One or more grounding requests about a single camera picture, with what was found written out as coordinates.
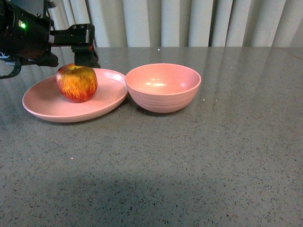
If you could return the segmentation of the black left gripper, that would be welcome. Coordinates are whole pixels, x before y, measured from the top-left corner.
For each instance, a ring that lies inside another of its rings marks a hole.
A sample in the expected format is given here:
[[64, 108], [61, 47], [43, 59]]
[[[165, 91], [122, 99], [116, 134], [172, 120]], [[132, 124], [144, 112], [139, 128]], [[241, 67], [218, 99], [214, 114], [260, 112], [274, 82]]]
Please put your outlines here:
[[71, 46], [74, 64], [89, 68], [100, 68], [98, 54], [93, 46], [95, 27], [93, 24], [75, 24], [66, 30], [53, 30], [49, 43], [55, 46]]

